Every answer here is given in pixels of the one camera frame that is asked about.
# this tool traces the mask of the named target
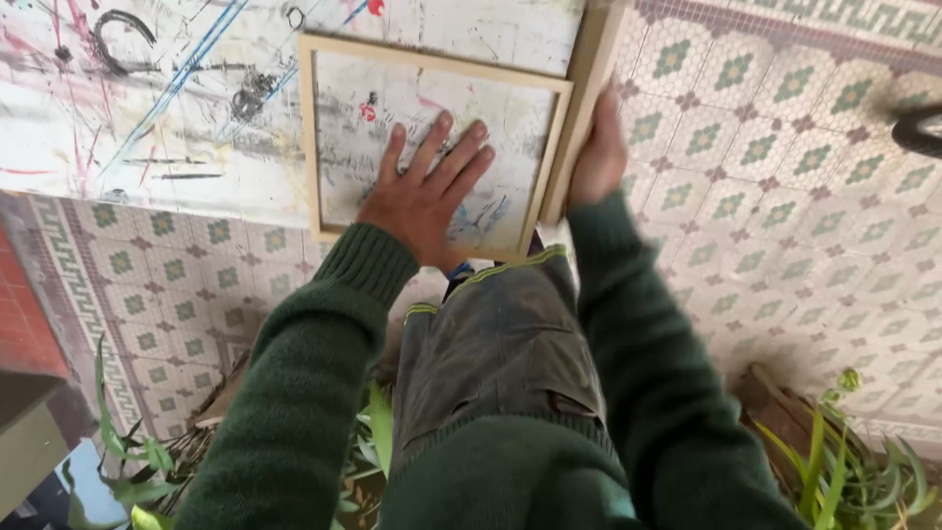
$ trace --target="wooden picture frame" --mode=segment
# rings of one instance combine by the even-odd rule
[[[575,83],[573,97],[540,209],[542,223],[557,224],[562,219],[573,168],[592,129],[595,100],[608,84],[615,66],[615,47],[620,41],[626,4],[617,0],[590,2],[582,13],[566,75]]]
[[[472,59],[451,58],[336,37],[323,37],[313,34],[300,35],[298,37],[300,106],[304,129],[305,170],[309,189],[308,209],[311,214],[312,237],[322,240],[336,240],[346,227],[324,224],[320,215],[320,178],[317,170],[319,164],[317,158],[317,94],[315,91],[317,85],[315,61],[317,52],[320,51],[451,72],[525,87],[547,89],[556,94],[556,105],[547,129],[544,154],[530,189],[519,244],[510,252],[459,248],[469,257],[509,262],[526,259],[530,238],[533,228],[536,226],[537,216],[540,213],[541,203],[546,191],[546,184],[549,181],[550,169],[557,153],[563,117],[569,107],[569,98],[573,88],[572,81],[520,69],[484,64]]]

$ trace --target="wooden board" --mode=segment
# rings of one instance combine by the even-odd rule
[[[615,65],[614,50],[624,15],[625,4],[622,2],[593,3],[582,15],[582,25],[566,76],[575,83],[573,97],[540,210],[543,223],[556,224],[562,218],[573,168],[592,129],[595,100],[608,84]]]
[[[381,148],[385,145],[393,121],[406,123],[410,138],[420,141],[424,136],[423,124],[430,124],[431,119],[441,108],[448,108],[455,115],[456,126],[451,133],[453,138],[460,137],[463,129],[471,121],[481,118],[489,125],[490,142],[497,151],[494,166],[465,199],[463,206],[459,208],[458,214],[452,220],[449,238],[469,257],[501,261],[520,261],[526,257],[530,236],[536,225],[549,172],[559,145],[563,116],[569,104],[572,82],[548,75],[482,64],[469,59],[435,56],[310,34],[299,37],[298,48],[304,154],[310,193],[308,207],[313,236],[323,240],[335,240],[343,232],[345,225],[352,220],[350,213],[355,212],[359,201],[362,201],[372,183],[375,182],[375,166],[382,154]],[[352,110],[354,114],[357,114],[359,110],[359,114],[362,114],[364,119],[352,122],[347,117],[346,121],[337,122],[334,116],[325,115],[323,116],[325,121],[331,121],[332,124],[342,123],[342,128],[345,130],[324,127],[321,117],[317,115],[317,109],[320,108],[320,112],[324,113],[324,108],[334,108],[325,104],[324,94],[318,93],[317,62],[318,58],[321,61],[337,62],[338,54],[340,58],[349,62],[349,69],[352,71],[358,67],[371,73],[374,69],[382,70],[382,75],[374,75],[380,79],[390,77],[400,79],[403,73],[414,72],[412,76],[416,78],[417,83],[418,77],[425,76],[423,77],[425,79],[437,76],[435,78],[438,79],[438,84],[434,86],[440,87],[439,95],[446,98],[449,104],[441,106],[432,104],[428,111],[423,108],[420,112],[422,118],[413,119],[410,123],[410,115],[401,109],[415,109],[417,104],[426,105],[424,102],[428,101],[428,98],[418,90],[420,85],[406,86],[399,83],[398,91],[395,92],[396,97],[385,97],[387,94],[384,92],[385,100],[380,102],[376,93],[371,91],[369,96],[371,101],[361,103],[359,109],[348,101],[335,102],[335,109]],[[335,79],[331,86],[325,85],[321,89],[336,91],[337,85],[345,84],[342,81],[349,80],[337,81]],[[441,87],[458,83],[461,83],[462,89],[466,85],[470,95],[455,95],[454,91],[442,93]],[[511,97],[507,94],[526,94],[529,101],[535,103],[532,106],[520,103],[513,105],[509,103]],[[508,101],[500,99],[503,96],[507,96]],[[475,105],[458,108],[460,103],[455,102],[464,100],[473,101]],[[540,111],[541,107],[538,105],[541,101],[545,102],[544,112]],[[536,125],[542,127],[542,130],[534,132],[534,138],[538,138],[534,142],[536,148],[526,152],[521,150],[520,139],[514,138],[518,135],[508,132],[515,130],[508,128],[505,117],[508,113],[517,113],[518,116],[522,116],[521,123],[530,127],[530,130]],[[344,134],[349,133],[346,129],[356,129],[350,133],[360,135],[356,138],[364,138],[364,134],[369,134],[375,145],[370,146],[370,151],[361,151],[351,155],[346,151],[351,149],[350,142],[343,142],[340,145],[337,141],[339,138],[344,138]],[[500,133],[505,133],[505,136],[499,137]],[[333,141],[331,148],[326,152],[325,141]],[[344,155],[338,157],[336,155],[338,150],[344,150]],[[349,167],[341,167],[339,172],[339,166],[336,164],[328,167],[327,164],[334,163],[332,160],[336,158],[341,158]],[[405,163],[400,160],[400,167]],[[337,184],[334,182],[336,178],[330,179],[328,170],[333,171],[334,175],[345,172],[341,176],[347,181]],[[329,190],[325,190],[325,181],[331,187]],[[496,207],[497,199],[492,200],[492,198],[498,197],[500,190],[510,189],[515,190],[516,195],[513,198],[517,199],[514,203],[517,209],[512,212],[512,215],[507,216],[507,219],[503,219],[503,213],[500,216],[496,214],[505,206],[504,199],[508,199],[509,195],[503,195],[503,199],[499,200],[499,205]],[[327,192],[334,192],[336,197],[340,197],[342,204],[335,207],[330,201],[331,197],[326,195]],[[502,222],[499,230],[488,231],[490,228],[481,228],[481,220],[485,214],[496,218],[495,223]],[[344,215],[346,215],[344,219],[346,222],[339,223],[337,219]]]

